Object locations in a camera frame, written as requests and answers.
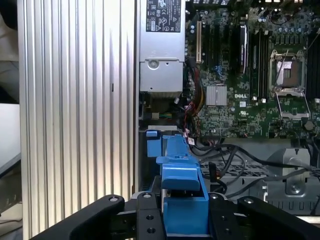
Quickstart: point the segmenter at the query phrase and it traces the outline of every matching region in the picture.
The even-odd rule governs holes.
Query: power supply label
[[[180,26],[181,0],[146,0],[147,32],[180,33]]]

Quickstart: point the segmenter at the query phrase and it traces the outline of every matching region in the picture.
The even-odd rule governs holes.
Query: motherboard
[[[197,114],[200,134],[317,135],[317,8],[302,1],[237,1],[231,6],[217,2],[187,6],[185,57],[195,58],[205,89],[205,104]],[[193,94],[192,79],[185,88],[183,92]]]

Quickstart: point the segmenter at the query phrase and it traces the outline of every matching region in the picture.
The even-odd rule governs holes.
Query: blue plastic bracket
[[[146,148],[148,158],[162,156],[161,136],[156,130],[146,131]]]
[[[162,169],[162,189],[192,191],[191,197],[165,197],[163,219],[167,234],[206,235],[209,197],[199,163],[181,135],[163,136],[165,156],[156,158]]]

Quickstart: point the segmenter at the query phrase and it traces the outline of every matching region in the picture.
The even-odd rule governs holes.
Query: circuit board
[[[310,44],[308,35],[315,27],[314,12],[309,8],[303,8],[295,12],[292,19],[280,14],[276,21],[272,21],[266,11],[271,12],[275,9],[253,7],[246,15],[248,58],[245,71],[241,74],[235,72],[232,67],[232,45],[236,44],[232,32],[233,27],[239,24],[237,12],[227,8],[201,10],[195,18],[186,23],[186,57],[197,54],[194,47],[195,35],[197,27],[202,27],[201,62],[198,63],[198,67],[204,88],[226,88],[225,104],[205,104],[199,112],[202,136],[286,138],[296,135],[307,138],[310,134],[320,132],[320,105],[314,98],[307,99],[304,95],[308,69],[307,50]],[[277,61],[275,57],[272,62],[273,53],[281,59]],[[293,66],[295,58],[300,58],[299,66],[294,62],[297,67],[290,69],[286,79],[296,81],[293,85],[295,90],[300,88],[300,96],[288,94],[278,97],[275,92],[277,83],[273,82],[279,77],[277,66],[282,68],[290,54],[290,61],[293,59],[290,64]],[[192,92],[191,80],[188,87]]]

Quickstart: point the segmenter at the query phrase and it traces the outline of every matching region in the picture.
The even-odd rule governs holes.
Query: ridged metal panel
[[[131,196],[135,1],[19,0],[23,236]]]
[[[207,106],[227,106],[227,86],[207,86],[206,87]]]

